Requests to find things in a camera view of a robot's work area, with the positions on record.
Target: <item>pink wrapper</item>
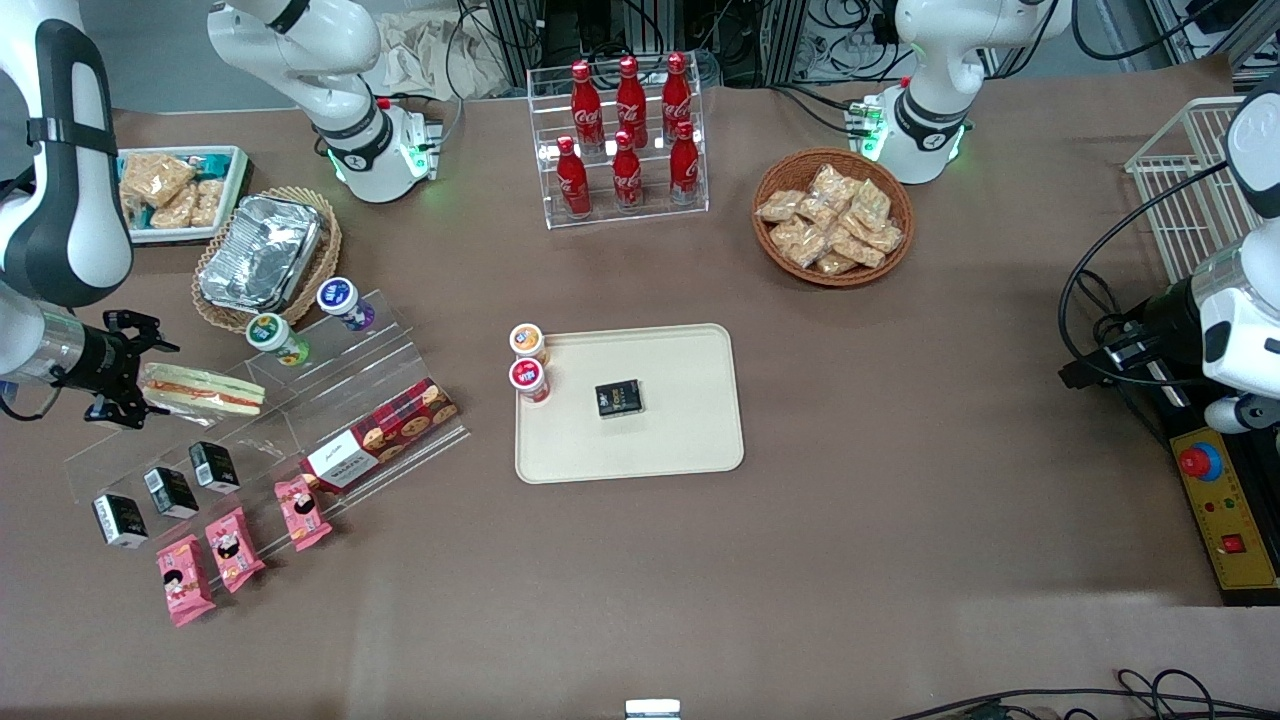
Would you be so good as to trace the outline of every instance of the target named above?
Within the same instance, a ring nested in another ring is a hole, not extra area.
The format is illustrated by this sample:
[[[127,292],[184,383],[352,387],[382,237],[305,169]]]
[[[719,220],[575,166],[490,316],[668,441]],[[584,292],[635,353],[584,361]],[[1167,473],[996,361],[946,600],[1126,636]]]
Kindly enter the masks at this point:
[[[196,536],[187,536],[157,552],[156,564],[164,578],[164,600],[169,605],[169,619],[174,628],[180,628],[215,607],[209,578],[200,564],[200,541]]]
[[[333,525],[320,516],[315,492],[307,487],[302,475],[287,483],[275,483],[275,498],[280,501],[284,527],[289,529],[289,539],[298,552],[320,542],[320,538],[333,530]]]
[[[236,592],[253,573],[266,568],[253,551],[253,541],[244,524],[244,511],[239,507],[210,523],[205,528],[205,537],[209,538],[209,547],[214,551],[218,571],[228,591]]]

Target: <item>clear acrylic bottle rack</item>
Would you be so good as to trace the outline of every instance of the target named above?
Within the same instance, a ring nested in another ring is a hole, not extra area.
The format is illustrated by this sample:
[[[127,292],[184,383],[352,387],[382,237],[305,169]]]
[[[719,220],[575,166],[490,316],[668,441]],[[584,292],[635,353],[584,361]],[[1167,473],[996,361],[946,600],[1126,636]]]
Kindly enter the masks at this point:
[[[703,122],[703,83],[696,54],[686,53],[685,58],[689,63],[685,77],[689,78],[689,91],[692,95],[689,99],[689,122],[694,123],[694,143],[698,145],[696,199],[691,205],[676,205],[671,201],[671,147],[662,138],[662,86],[667,82],[667,60],[664,56],[646,56],[640,59],[639,77],[645,91],[649,143],[636,150],[644,181],[644,204],[627,214],[618,211],[613,202],[613,155],[617,151],[613,133],[618,131],[616,88],[621,74],[617,60],[602,60],[591,64],[591,81],[600,94],[607,154],[595,158],[582,156],[588,187],[591,191],[591,214],[581,220],[568,217],[568,208],[561,196],[559,179],[556,176],[556,163],[559,159],[556,138],[567,135],[577,141],[573,113],[570,110],[570,94],[573,88],[570,67],[529,70],[529,118],[534,128],[534,160],[538,163],[538,181],[541,183],[543,213],[548,228],[707,211],[710,206],[710,195],[707,176],[707,131]]]

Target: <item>wicker basket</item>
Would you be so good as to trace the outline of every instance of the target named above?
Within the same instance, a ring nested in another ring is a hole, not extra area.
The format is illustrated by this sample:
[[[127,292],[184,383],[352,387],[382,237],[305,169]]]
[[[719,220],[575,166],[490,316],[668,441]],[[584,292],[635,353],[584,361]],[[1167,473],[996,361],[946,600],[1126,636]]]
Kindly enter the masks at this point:
[[[300,288],[293,302],[280,311],[280,315],[292,325],[301,320],[302,315],[306,315],[307,310],[311,309],[320,284],[332,278],[338,270],[338,252],[342,250],[342,228],[338,227],[338,218],[334,217],[333,206],[329,205],[329,201],[314,191],[303,187],[273,187],[260,195],[311,205],[316,210],[320,210],[320,214],[324,215],[328,223],[325,233],[320,238],[320,242],[316,243],[315,254],[311,256],[311,264],[306,270],[306,279],[298,283]],[[223,240],[227,238],[227,231],[232,227],[234,219],[236,213],[232,213],[230,218],[223,223],[223,227],[218,228],[218,234],[209,242],[205,254],[200,256],[200,264],[196,265],[196,274],[191,281],[191,297],[196,302],[196,310],[200,311],[204,319],[225,331],[242,333],[248,327],[248,322],[253,319],[251,313],[219,307],[200,295],[200,273],[209,264],[214,254],[218,252],[218,249],[223,246]]]
[[[884,259],[879,268],[858,266],[838,275],[824,275],[814,270],[806,270],[792,264],[778,252],[777,246],[769,240],[769,224],[762,220],[755,209],[764,204],[771,195],[780,190],[809,190],[809,183],[818,174],[818,168],[829,163],[841,174],[856,179],[868,179],[877,184],[893,202],[890,209],[890,218],[897,223],[902,231],[902,245]],[[906,195],[906,188],[897,182],[888,170],[861,155],[840,150],[836,147],[813,147],[801,150],[794,155],[778,160],[764,177],[760,186],[755,188],[755,202],[751,205],[751,224],[755,225],[755,238],[760,241],[760,247],[773,258],[783,270],[792,275],[827,287],[852,287],[855,284],[869,283],[897,266],[911,249],[915,238],[915,214],[911,211],[911,199]]]

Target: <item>black packaged box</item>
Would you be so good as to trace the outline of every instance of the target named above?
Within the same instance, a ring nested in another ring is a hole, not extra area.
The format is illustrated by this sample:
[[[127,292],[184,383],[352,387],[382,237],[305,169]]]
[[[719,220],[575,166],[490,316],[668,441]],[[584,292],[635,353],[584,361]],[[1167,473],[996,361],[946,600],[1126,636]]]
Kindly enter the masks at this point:
[[[640,380],[595,386],[595,409],[600,411],[600,418],[644,413],[644,404],[640,402]]]
[[[239,489],[236,465],[227,448],[211,442],[197,442],[188,451],[191,465],[196,469],[196,482],[200,487],[218,491],[223,495]]]
[[[116,547],[141,547],[147,539],[147,527],[142,521],[142,511],[133,498],[123,495],[102,495],[93,501],[93,514],[97,515],[97,528],[102,530],[106,544]]]
[[[191,492],[187,478],[178,470],[152,468],[143,477],[147,480],[151,502],[156,505],[156,512],[180,520],[195,518],[196,512],[200,512],[196,495]]]

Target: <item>emergency stop button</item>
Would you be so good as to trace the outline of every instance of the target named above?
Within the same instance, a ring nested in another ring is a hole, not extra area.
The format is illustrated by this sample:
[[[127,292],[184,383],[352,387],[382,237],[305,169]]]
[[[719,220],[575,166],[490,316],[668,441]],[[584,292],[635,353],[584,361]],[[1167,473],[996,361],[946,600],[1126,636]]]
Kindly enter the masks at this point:
[[[1222,475],[1222,456],[1207,442],[1197,442],[1178,454],[1178,466],[1188,475],[1211,483]]]

